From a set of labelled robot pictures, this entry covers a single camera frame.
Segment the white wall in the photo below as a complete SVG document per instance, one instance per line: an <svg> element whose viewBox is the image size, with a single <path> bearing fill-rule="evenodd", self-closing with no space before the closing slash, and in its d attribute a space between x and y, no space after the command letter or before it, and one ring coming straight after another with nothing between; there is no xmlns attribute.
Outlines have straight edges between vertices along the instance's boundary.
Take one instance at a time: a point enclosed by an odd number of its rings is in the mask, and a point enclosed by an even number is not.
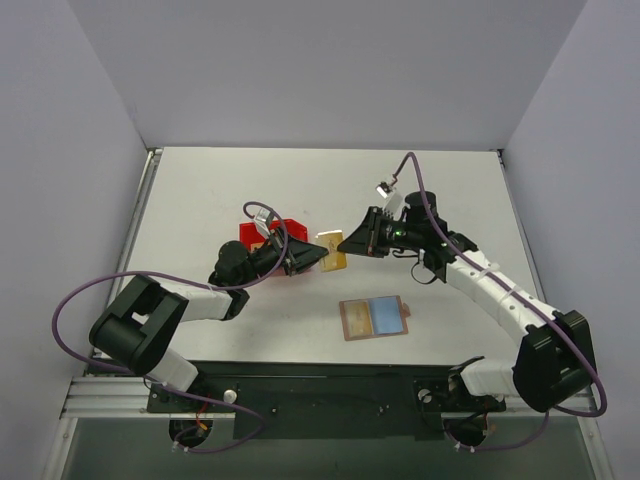
<svg viewBox="0 0 640 480"><path fill-rule="evenodd" d="M506 149L548 299L590 320L618 478L640 471L640 3L589 0Z"/></svg>
<svg viewBox="0 0 640 480"><path fill-rule="evenodd" d="M69 0L148 145L487 150L585 0Z"/></svg>
<svg viewBox="0 0 640 480"><path fill-rule="evenodd" d="M80 282L113 271L142 141L64 0L0 7L0 477L39 478L81 365L49 320ZM88 352L104 289L64 318Z"/></svg>

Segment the black mount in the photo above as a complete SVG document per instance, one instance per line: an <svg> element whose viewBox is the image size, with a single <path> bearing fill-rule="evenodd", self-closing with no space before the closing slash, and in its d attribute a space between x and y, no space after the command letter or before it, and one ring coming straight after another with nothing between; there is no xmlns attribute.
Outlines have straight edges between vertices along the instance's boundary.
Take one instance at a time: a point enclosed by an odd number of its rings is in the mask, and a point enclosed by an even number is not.
<svg viewBox="0 0 640 480"><path fill-rule="evenodd" d="M218 261L209 283L219 287L244 285L266 275L278 262L284 246L284 230L278 227L271 230L269 239L258 249L249 252L247 247L237 240L232 240L220 247ZM288 246L282 268L288 276L298 275L329 254L324 247L312 245L287 234ZM246 290L229 290L232 303L227 316L223 320L236 317L249 301Z"/></svg>
<svg viewBox="0 0 640 480"><path fill-rule="evenodd" d="M136 275L94 323L89 342L136 375L146 375L169 347L188 301ZM134 314L148 315L143 324Z"/></svg>
<svg viewBox="0 0 640 480"><path fill-rule="evenodd" d="M555 312L555 323L575 343L589 364L596 361L587 320L578 312ZM591 377L566 343L549 327L531 326L522 339L513 367L513 383L522 399L538 412L546 412L591 385Z"/></svg>
<svg viewBox="0 0 640 480"><path fill-rule="evenodd" d="M461 251L476 251L478 247L461 233L448 230L447 222L440 218L436 206L436 195L426 192L431 213L440 229ZM424 251L423 265L436 277L446 282L446 266L455 261L455 252L447 245L433 228L422 204L420 192L405 197L407 204L402 209L399 220L380 207L369 207L364 220L356 230L340 245L338 251L352 255L383 258L392 249L403 252Z"/></svg>
<svg viewBox="0 0 640 480"><path fill-rule="evenodd" d="M415 365L341 365L303 363L193 362L198 378L190 392L222 399L226 390L237 403L261 414L267 428L260 439L384 438L416 440L443 437L442 413L504 411L504 402L472 397L453 388L460 367ZM423 403L421 390L432 399ZM202 406L152 386L149 413L196 412ZM231 413L212 407L209 413ZM237 415L234 438L256 428L249 415Z"/></svg>

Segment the yellow object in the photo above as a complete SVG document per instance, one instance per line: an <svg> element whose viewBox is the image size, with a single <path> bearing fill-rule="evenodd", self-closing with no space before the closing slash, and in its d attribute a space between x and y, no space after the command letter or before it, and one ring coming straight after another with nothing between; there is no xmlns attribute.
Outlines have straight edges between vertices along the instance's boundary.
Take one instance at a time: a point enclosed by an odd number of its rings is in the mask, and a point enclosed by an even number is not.
<svg viewBox="0 0 640 480"><path fill-rule="evenodd" d="M322 232L316 235L316 245L329 250L329 255L320 259L321 272L332 272L347 268L347 256L342 252L338 252L338 245L342 243L342 240L344 240L342 230Z"/></svg>
<svg viewBox="0 0 640 480"><path fill-rule="evenodd" d="M344 303L344 316L349 337L373 335L371 312L366 300Z"/></svg>

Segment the purple cable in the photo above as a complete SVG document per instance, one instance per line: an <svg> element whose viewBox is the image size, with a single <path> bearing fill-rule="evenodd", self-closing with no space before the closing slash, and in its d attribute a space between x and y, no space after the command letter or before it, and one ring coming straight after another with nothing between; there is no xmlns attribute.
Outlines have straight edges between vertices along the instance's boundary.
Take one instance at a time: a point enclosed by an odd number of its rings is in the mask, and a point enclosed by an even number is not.
<svg viewBox="0 0 640 480"><path fill-rule="evenodd" d="M199 282L194 282L193 280L187 280L185 278L180 278L180 277L176 277L174 275L168 275L166 273L160 273L160 272L152 272L152 271L146 271L146 270L135 270L135 271L130 271L130 272L119 272L119 273L112 273L110 275L104 275L102 277L98 277L94 280L91 280L90 282L87 282L83 285L80 285L78 288L76 288L75 290L73 290L71 293L69 293L66 297L64 297L62 299L62 301L58 304L58 306L56 307L55 311L53 312L53 317L51 318L51 333L53 334L53 338L56 341L56 343L58 344L58 346L68 355L72 356L73 358L75 358L76 360L80 360L81 362L85 362L89 365L93 365L94 367L100 367L100 368L104 368L106 370L110 370L113 372L119 372L119 373L132 373L130 372L127 368L124 367L120 367L117 365L111 365L110 363L106 363L106 362L100 362L98 360L93 360L92 358L89 357L85 357L84 355L80 355L78 352L72 350L66 343L64 343L64 340L62 340L62 337L60 336L60 332L58 330L58 323L60 321L60 313L62 312L62 309L65 307L65 305L67 303L69 303L69 301L75 297L76 295L78 295L80 292L85 291L86 289L97 285L98 283L102 283L102 282L106 282L108 280L114 280L116 278L122 278L122 277L130 277L130 276L134 276L134 275L147 275L150 277L157 277L157 278L164 278L166 280L171 280L174 282L178 282L178 283L183 283L185 285L190 285L192 287L198 287L198 288L202 288L204 290L213 290L213 291L229 291L229 290L239 290L239 289L244 289L244 288L249 288L252 287L254 285L257 285L260 282L263 282L264 280L266 280L267 278L269 278L278 268L280 268L280 264L282 263L282 261L284 260L284 257L287 253L287 248L289 247L289 235L288 235L288 231L287 231L287 227L284 223L284 220L282 219L282 217L278 214L278 212L276 212L274 209L272 209L271 207L265 205L264 203L261 202L247 202L243 205L242 210L245 212L245 214L249 217L252 218L253 216L250 215L247 211L247 207L250 206L256 206L256 207L261 207L261 208L265 208L267 210L269 210L274 217L276 217L278 219L278 221L280 222L280 226L282 227L282 230L284 232L284 243L282 245L282 252L280 253L280 256L278 257L278 261L276 262L276 264L273 266L273 268L271 270L269 270L265 275L263 275L262 277L259 277L255 280L252 280L251 282L245 283L244 285L237 285L237 286L233 286L233 287L218 287L218 286L213 286L213 285L209 285L207 283L199 283ZM166 385L161 385L162 388L164 388L165 390L174 393L176 395L181 395L185 398L190 398L192 400L198 400L201 402L208 402L212 405L219 405L219 406L225 406L225 407L229 407L232 408L233 410L235 410L236 412L241 412L241 413L246 413L248 415L251 415L253 417L256 417L258 420L260 420L261 425L254 430L253 432L249 433L248 435L246 435L245 437L241 438L240 440L233 442L229 445L226 445L224 447L220 447L220 448L213 448L213 449L198 449L198 450L190 450L193 453L218 453L218 452L224 452L225 450L230 450L234 447L237 447L239 445L242 445L245 442L248 442L249 440L251 440L252 438L256 437L258 434L260 434L260 432L262 432L262 430L264 429L264 418L262 417L262 415L260 415L257 412L254 412L253 410L250 410L246 407L242 407L240 405L235 405L235 404L231 404L231 403L225 403L225 402L221 402L220 400L214 400L212 398L208 398L208 397L203 397L200 395L193 395L191 393L186 393L186 392L181 392L180 390L175 390L171 387L168 387Z"/></svg>
<svg viewBox="0 0 640 480"><path fill-rule="evenodd" d="M542 420L542 424L540 425L540 428L538 428L538 430L533 432L527 438L525 438L523 440L520 440L519 442L512 443L510 445L494 445L494 446L488 446L488 447L482 447L482 446L480 446L480 447L471 447L469 445L465 445L463 443L460 443L458 440L456 440L451 435L449 430L447 430L446 428L445 428L445 432L447 434L447 437L449 437L450 440L453 440L454 442L456 442L456 445L460 445L460 448L463 448L464 450L470 450L472 453L474 453L474 452L504 452L505 450L515 450L516 448L524 447L525 445L530 444L531 442L536 440L538 437L540 437L540 435L542 435L544 433L544 431L547 429L547 425L549 425L549 412L546 412L544 414L544 419Z"/></svg>
<svg viewBox="0 0 640 480"><path fill-rule="evenodd" d="M413 168L415 169L416 177L418 179L418 186L420 187L420 197L422 198L422 204L424 205L424 208L427 212L427 216L429 217L429 222L431 222L431 226L436 231L438 236L442 239L442 241L445 242L447 246L457 256L462 258L465 262L467 262L477 271L482 272L484 270L482 266L478 265L472 259L467 257L463 252L461 252L460 249L458 249L458 247L454 245L453 242L451 242L451 240L449 240L449 237L445 235L445 233L442 231L442 229L438 225L438 222L436 221L435 217L433 216L433 213L431 212L429 201L427 200L424 183L422 181L422 172L420 171L420 165L418 164L418 159L416 158L415 153L407 152L405 157L402 159L400 166L398 167L396 172L393 174L394 181L397 181L398 175L400 174L400 172L404 168L405 163L407 163L407 160L409 159L411 159L413 162ZM507 292L511 291L511 288L509 287L509 285L507 285L495 273L489 271L487 272L486 275L487 277L491 278L494 282L496 282L498 285L500 285L500 287L505 291ZM520 295L518 292L512 292L511 295L516 300L518 300L518 302L520 302L522 305L524 305L526 308L528 308L533 313L535 313L538 317L540 317L540 319L543 320L547 325L549 325L549 327L551 327L551 329L562 339L562 341L566 343L566 345L569 347L569 350L571 350L571 352L576 356L576 358L578 359L582 367L587 371L587 373L593 380L593 383L596 385L596 388L598 389L598 395L600 396L600 407L594 412L581 412L579 410L571 410L571 409L560 407L560 406L556 406L554 408L560 412L568 413L569 415L575 415L576 417L600 417L604 415L604 413L607 411L607 406L608 406L607 394L604 390L604 385L602 384L600 377L598 377L598 373L591 366L591 364L586 359L586 357L582 354L580 349L576 346L575 343L573 343L573 341L569 338L569 336L566 333L564 333L562 329L553 322L553 319L547 317L542 310L540 310L538 307L536 307L533 303L531 303L525 297Z"/></svg>

